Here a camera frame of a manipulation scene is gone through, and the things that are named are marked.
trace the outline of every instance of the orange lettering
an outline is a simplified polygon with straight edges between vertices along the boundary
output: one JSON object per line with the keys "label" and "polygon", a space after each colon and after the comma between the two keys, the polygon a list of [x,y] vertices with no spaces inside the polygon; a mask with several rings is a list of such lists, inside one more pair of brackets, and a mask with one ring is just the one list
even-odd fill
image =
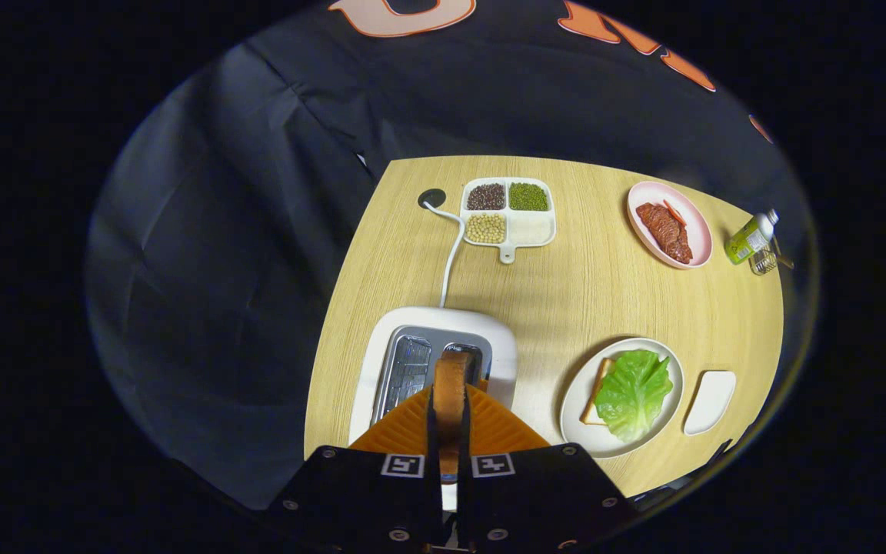
{"label": "orange lettering", "polygon": [[658,50],[658,46],[661,46],[660,43],[655,42],[653,38],[648,38],[647,36],[642,35],[640,32],[628,27],[628,25],[622,24],[622,22],[616,21],[614,18],[609,18],[604,14],[601,14],[601,17],[608,20],[611,25],[614,25],[618,32],[620,32],[621,36],[626,38],[627,42],[630,42],[631,45],[634,46],[634,49],[646,56],[655,50]]}
{"label": "orange lettering", "polygon": [[608,31],[608,28],[604,26],[604,22],[601,20],[603,15],[586,6],[567,0],[563,0],[563,4],[566,4],[566,9],[569,10],[569,17],[560,18],[559,27],[565,28],[569,32],[576,32],[577,35],[610,42],[612,45],[618,45],[621,42],[620,36]]}
{"label": "orange lettering", "polygon": [[675,71],[678,71],[682,75],[689,77],[690,81],[700,85],[700,87],[706,88],[707,91],[716,92],[717,87],[711,83],[709,78],[706,77],[706,74],[696,68],[695,65],[687,62],[681,56],[672,52],[668,48],[665,49],[665,53],[661,54],[661,60],[665,62],[665,65],[668,67],[672,67]]}
{"label": "orange lettering", "polygon": [[429,10],[404,15],[391,9],[387,0],[338,0],[327,10],[341,10],[362,35],[390,38],[449,27],[470,17],[475,6],[477,0],[436,0]]}
{"label": "orange lettering", "polygon": [[764,140],[770,142],[771,144],[774,144],[774,141],[771,140],[771,137],[769,137],[768,134],[765,132],[764,127],[762,127],[761,124],[757,122],[757,119],[755,119],[753,115],[749,115],[748,119],[751,120],[751,125],[753,125],[755,129],[757,129],[757,132],[761,133],[761,136],[764,137]]}

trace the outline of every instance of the table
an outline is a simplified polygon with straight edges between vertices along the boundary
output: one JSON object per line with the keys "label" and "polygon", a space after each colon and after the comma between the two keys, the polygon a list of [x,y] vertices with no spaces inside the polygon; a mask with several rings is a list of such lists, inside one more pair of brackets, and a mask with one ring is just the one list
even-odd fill
{"label": "table", "polygon": [[[703,466],[720,444],[738,441],[759,413],[778,367],[783,302],[778,270],[754,275],[732,265],[720,246],[750,215],[694,189],[622,169],[559,160],[453,155],[393,161],[379,182],[345,257],[320,336],[310,381],[305,456],[346,446],[361,359],[374,324],[404,305],[437,305],[457,226],[416,205],[443,189],[440,209],[460,210],[461,190],[481,176],[524,176],[548,183],[557,234],[549,245],[519,249],[516,262],[464,242],[450,278],[447,308],[501,320],[518,341],[514,414],[551,444],[563,442],[558,418],[570,379],[591,355],[623,336],[667,344],[684,365],[675,417],[646,446],[598,460],[628,497]],[[656,259],[631,229],[627,190],[642,180],[674,186],[699,207],[714,236],[700,268]],[[687,437],[682,425],[700,372],[735,372],[723,419]]]}

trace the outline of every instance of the steak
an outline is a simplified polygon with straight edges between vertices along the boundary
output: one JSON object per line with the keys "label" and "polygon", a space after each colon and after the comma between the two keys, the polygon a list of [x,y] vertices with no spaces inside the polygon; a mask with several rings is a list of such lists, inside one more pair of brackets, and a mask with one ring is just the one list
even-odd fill
{"label": "steak", "polygon": [[689,239],[686,238],[685,225],[668,213],[668,208],[656,204],[645,203],[637,207],[635,211],[642,223],[655,237],[658,247],[665,255],[676,262],[692,262],[692,250],[689,249]]}

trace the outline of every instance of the power cord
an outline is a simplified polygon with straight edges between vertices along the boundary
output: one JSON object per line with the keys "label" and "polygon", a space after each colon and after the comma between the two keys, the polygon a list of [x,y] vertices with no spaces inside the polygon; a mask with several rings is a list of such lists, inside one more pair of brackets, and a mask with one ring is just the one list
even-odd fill
{"label": "power cord", "polygon": [[453,242],[453,248],[450,249],[450,259],[446,260],[446,271],[444,271],[443,273],[443,293],[440,294],[440,308],[443,308],[443,305],[446,304],[446,290],[447,287],[450,286],[450,268],[453,267],[453,258],[457,255],[457,247],[460,246],[460,241],[463,241],[464,239],[464,231],[467,231],[467,225],[464,223],[463,219],[451,213],[437,210],[436,208],[432,207],[428,201],[423,202],[422,205],[425,206],[425,208],[430,212],[438,216],[450,218],[460,224],[460,234],[457,235],[456,241]]}

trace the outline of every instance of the white plate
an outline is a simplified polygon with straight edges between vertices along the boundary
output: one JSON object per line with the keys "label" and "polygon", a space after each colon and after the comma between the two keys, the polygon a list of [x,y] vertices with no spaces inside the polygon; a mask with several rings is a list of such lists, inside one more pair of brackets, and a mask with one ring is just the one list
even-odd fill
{"label": "white plate", "polygon": [[691,437],[713,429],[731,404],[736,383],[738,376],[734,372],[703,372],[682,432]]}
{"label": "white plate", "polygon": [[[549,202],[549,210],[544,212],[532,210],[513,210],[511,209],[511,200],[509,196],[509,187],[513,182],[524,182],[529,185],[536,185],[543,192],[545,198]],[[481,185],[491,185],[497,183],[502,185],[505,192],[505,207],[500,210],[470,210],[467,207],[467,199],[471,195],[471,190]],[[513,263],[515,261],[515,249],[526,248],[526,246],[545,246],[556,236],[556,206],[552,202],[552,192],[549,185],[538,179],[530,178],[481,178],[474,179],[464,185],[464,195],[460,200],[460,217],[465,222],[470,220],[471,216],[477,214],[502,214],[505,218],[505,239],[503,242],[474,242],[467,236],[464,241],[470,242],[472,245],[478,246],[495,246],[500,252],[499,259],[501,263]]]}
{"label": "white plate", "polygon": [[[661,401],[661,412],[658,413],[655,423],[651,424],[647,434],[635,442],[623,442],[613,436],[606,425],[581,423],[580,416],[587,407],[590,393],[594,390],[594,380],[597,378],[601,360],[611,358],[616,361],[621,354],[631,350],[650,350],[658,354],[658,358],[661,360],[665,360],[665,357],[671,358],[671,362],[668,363],[668,378],[672,381],[672,390]],[[563,399],[562,410],[559,411],[559,429],[566,442],[579,442],[584,449],[587,449],[587,452],[590,452],[590,456],[594,456],[596,459],[626,455],[626,453],[647,445],[672,419],[672,416],[678,411],[681,401],[682,364],[675,353],[657,340],[641,337],[628,338],[601,350],[593,358],[590,358],[583,368],[580,368],[567,389],[565,399]]]}

